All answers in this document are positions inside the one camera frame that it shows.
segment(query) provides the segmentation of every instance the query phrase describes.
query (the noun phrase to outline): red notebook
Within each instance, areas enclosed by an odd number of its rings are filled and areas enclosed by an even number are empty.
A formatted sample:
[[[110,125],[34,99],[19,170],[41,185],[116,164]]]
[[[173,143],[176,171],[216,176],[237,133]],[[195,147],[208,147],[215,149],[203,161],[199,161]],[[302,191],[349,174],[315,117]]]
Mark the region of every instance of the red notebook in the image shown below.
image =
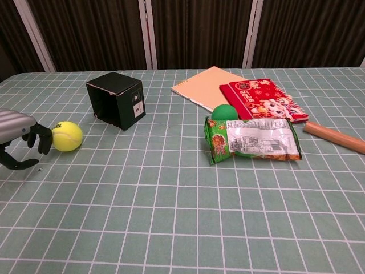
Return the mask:
[[[300,123],[309,118],[271,79],[232,82],[219,88],[242,120],[289,118],[292,123]]]

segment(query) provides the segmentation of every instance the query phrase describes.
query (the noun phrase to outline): green tablecloth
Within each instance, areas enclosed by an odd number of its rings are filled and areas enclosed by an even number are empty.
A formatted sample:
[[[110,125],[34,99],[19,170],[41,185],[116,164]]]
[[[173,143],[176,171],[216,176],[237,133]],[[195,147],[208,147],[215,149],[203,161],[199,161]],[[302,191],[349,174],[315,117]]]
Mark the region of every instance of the green tablecloth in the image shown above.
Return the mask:
[[[365,69],[229,71],[271,78],[314,122],[365,138]],[[365,272],[365,156],[298,124],[302,161],[210,166],[209,113],[171,91],[198,72],[120,72],[143,81],[147,112],[125,132],[92,114],[85,82],[106,72],[0,84],[0,108],[84,132],[70,153],[7,149],[40,163],[0,167],[0,273]]]

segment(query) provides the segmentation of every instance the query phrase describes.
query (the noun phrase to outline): metal robot arm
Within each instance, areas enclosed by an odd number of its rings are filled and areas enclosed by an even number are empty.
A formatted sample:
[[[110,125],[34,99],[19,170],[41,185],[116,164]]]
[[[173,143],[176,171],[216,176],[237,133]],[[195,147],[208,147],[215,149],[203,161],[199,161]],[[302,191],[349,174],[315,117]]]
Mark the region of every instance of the metal robot arm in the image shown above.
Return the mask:
[[[0,109],[0,164],[10,170],[25,170],[38,164],[37,159],[29,159],[18,162],[7,152],[5,148],[11,141],[22,137],[27,141],[28,147],[32,148],[39,135],[38,152],[47,155],[52,146],[52,131],[37,123],[30,116],[13,110]]]

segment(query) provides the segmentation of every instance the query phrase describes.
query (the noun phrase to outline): black cardboard box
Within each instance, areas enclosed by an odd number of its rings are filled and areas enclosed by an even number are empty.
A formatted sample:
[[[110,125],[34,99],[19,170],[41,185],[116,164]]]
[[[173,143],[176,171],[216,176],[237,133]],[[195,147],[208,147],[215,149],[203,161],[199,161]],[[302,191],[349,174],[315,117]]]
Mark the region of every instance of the black cardboard box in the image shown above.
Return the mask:
[[[95,117],[127,130],[146,115],[142,81],[111,72],[86,83]]]

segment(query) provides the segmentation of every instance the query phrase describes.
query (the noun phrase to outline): green snack package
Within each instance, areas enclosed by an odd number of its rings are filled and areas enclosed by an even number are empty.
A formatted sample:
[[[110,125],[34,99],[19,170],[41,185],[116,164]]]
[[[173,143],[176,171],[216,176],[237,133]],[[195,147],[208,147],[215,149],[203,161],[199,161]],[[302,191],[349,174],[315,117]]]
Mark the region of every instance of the green snack package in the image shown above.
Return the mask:
[[[302,160],[301,148],[288,119],[213,120],[205,118],[210,164],[233,155],[248,158]]]

